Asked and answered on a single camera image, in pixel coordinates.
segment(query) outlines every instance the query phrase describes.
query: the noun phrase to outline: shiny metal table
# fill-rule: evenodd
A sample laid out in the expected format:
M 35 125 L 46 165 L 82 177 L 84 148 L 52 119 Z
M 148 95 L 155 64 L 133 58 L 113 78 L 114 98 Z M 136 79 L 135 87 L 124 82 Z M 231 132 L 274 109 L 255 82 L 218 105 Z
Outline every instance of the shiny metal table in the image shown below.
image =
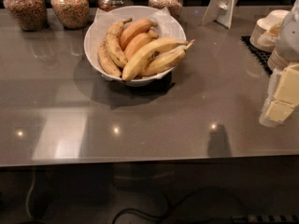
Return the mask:
M 196 43 L 150 89 L 105 81 L 84 55 L 87 29 L 64 30 L 51 9 L 37 33 L 1 9 L 0 166 L 299 154 L 298 113 L 259 124 L 269 76 L 240 40 L 274 8 L 238 7 L 227 30 L 198 26 L 205 8 L 185 7 Z

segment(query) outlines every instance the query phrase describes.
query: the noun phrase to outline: yellow banana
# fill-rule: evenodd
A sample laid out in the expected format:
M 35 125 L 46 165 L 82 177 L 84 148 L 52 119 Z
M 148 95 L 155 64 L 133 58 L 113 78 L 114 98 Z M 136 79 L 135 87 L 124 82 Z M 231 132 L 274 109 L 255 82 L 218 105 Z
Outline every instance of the yellow banana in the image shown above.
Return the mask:
M 128 62 L 120 47 L 120 35 L 123 31 L 124 24 L 130 21 L 132 21 L 132 19 L 128 19 L 126 21 L 115 21 L 108 27 L 107 30 L 107 52 L 112 61 L 120 68 L 123 68 Z
M 112 59 L 110 58 L 109 54 L 107 53 L 106 46 L 105 46 L 105 38 L 101 42 L 98 52 L 97 58 L 99 63 L 101 64 L 102 68 L 109 74 L 115 77 L 121 77 L 121 70 L 120 68 L 113 63 Z
M 187 46 L 172 49 L 164 54 L 161 54 L 155 58 L 145 69 L 141 72 L 142 77 L 149 77 L 166 71 L 172 67 L 175 67 L 186 56 L 187 49 L 192 46 L 194 40 L 192 40 Z
M 129 42 L 138 34 L 146 33 L 150 27 L 158 26 L 157 22 L 150 19 L 138 19 L 123 30 L 120 37 L 121 49 L 125 50 Z
M 162 37 L 149 42 L 138 50 L 131 60 L 124 66 L 121 76 L 122 80 L 131 81 L 159 54 L 174 49 L 179 45 L 187 44 L 187 41 L 177 40 L 173 37 Z
M 157 39 L 158 35 L 151 29 L 147 33 L 138 34 L 128 44 L 124 50 L 124 54 L 128 61 L 143 46 L 147 45 L 153 39 Z

